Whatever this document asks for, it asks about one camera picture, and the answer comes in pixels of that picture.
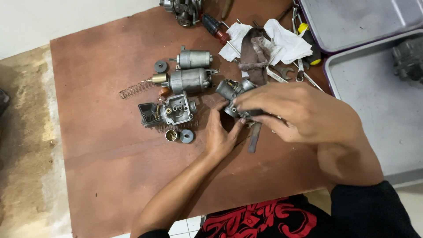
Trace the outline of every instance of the screwdriver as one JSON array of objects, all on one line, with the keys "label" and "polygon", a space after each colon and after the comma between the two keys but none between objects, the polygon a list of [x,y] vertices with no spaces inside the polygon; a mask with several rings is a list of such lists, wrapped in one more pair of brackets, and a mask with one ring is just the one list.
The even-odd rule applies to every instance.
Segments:
[{"label": "screwdriver", "polygon": [[303,23],[301,20],[301,16],[298,13],[298,20],[299,20],[299,27],[298,27],[298,34],[301,34],[303,31],[305,31],[302,38],[309,44],[311,44],[311,51],[313,51],[313,54],[310,56],[304,57],[304,60],[309,63],[310,65],[316,65],[321,62],[321,52],[319,48],[317,47],[316,42],[314,41],[313,34],[310,31],[310,28],[308,27],[307,23]]},{"label": "screwdriver", "polygon": [[201,22],[206,30],[215,38],[217,38],[222,45],[228,44],[241,56],[241,53],[229,42],[231,40],[231,36],[226,33],[227,29],[225,29],[222,23],[219,23],[215,18],[210,16],[209,14],[203,14],[201,17]]}]

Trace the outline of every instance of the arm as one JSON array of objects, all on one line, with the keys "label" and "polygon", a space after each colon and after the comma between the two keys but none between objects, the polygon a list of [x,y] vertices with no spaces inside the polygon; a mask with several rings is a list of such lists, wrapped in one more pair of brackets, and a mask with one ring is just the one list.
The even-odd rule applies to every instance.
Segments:
[{"label": "arm", "polygon": [[337,184],[368,186],[383,173],[358,114],[306,83],[270,83],[234,100],[238,110],[262,109],[254,118],[286,142],[318,144],[319,166],[331,192]]},{"label": "arm", "polygon": [[239,120],[231,132],[226,132],[219,113],[226,105],[227,102],[223,101],[210,110],[206,149],[135,217],[130,238],[152,230],[169,230],[207,174],[232,151],[245,120]]}]

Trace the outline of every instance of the coil spring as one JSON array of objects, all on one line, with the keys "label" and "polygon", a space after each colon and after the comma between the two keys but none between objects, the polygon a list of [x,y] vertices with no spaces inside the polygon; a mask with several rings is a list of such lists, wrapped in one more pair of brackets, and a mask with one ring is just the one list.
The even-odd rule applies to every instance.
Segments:
[{"label": "coil spring", "polygon": [[176,131],[181,131],[183,129],[190,129],[190,130],[195,130],[198,128],[198,125],[200,124],[200,120],[199,119],[194,119],[193,121],[190,122],[186,122],[186,123],[181,123],[178,125],[168,125],[168,124],[159,124],[157,125],[155,128],[157,130],[157,132],[159,133],[165,133],[168,130],[176,130]]},{"label": "coil spring", "polygon": [[142,92],[145,92],[151,89],[152,87],[154,87],[154,84],[152,82],[152,79],[149,78],[148,80],[141,81],[135,84],[134,86],[131,86],[127,89],[120,91],[119,96],[121,97],[121,99],[125,99],[135,94],[140,94]]}]

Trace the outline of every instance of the wooden board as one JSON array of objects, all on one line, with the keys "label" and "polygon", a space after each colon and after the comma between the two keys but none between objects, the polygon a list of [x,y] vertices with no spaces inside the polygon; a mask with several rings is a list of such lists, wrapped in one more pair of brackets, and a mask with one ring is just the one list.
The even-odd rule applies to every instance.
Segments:
[{"label": "wooden board", "polygon": [[[213,6],[206,6],[206,12],[219,16],[224,1],[219,6],[208,3]],[[288,3],[236,1],[226,22],[239,18],[264,24]],[[288,15],[283,25],[289,24]],[[151,77],[157,60],[176,57],[181,45],[211,51],[212,67],[220,69],[213,78],[216,84],[225,78],[241,79],[237,65],[218,56],[218,40],[201,25],[180,27],[161,7],[51,41],[75,237],[108,238],[129,232],[134,213],[203,150],[209,108],[221,100],[213,90],[190,98],[203,115],[192,144],[167,142],[163,134],[141,125],[137,105],[155,102],[160,88],[128,100],[118,96],[120,90]],[[308,73],[329,92],[321,67]],[[315,147],[284,143],[263,127],[256,153],[248,154],[247,134],[200,187],[185,217],[322,187]]]}]

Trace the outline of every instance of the metal tray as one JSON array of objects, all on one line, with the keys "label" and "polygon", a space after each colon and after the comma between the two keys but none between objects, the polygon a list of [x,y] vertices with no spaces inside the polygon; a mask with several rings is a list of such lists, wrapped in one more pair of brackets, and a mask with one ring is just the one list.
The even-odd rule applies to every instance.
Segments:
[{"label": "metal tray", "polygon": [[422,0],[300,0],[300,5],[326,54],[423,27]]},{"label": "metal tray", "polygon": [[333,95],[357,111],[384,174],[395,183],[423,178],[423,85],[400,81],[392,57],[394,45],[417,37],[423,30],[348,50],[324,63]]}]

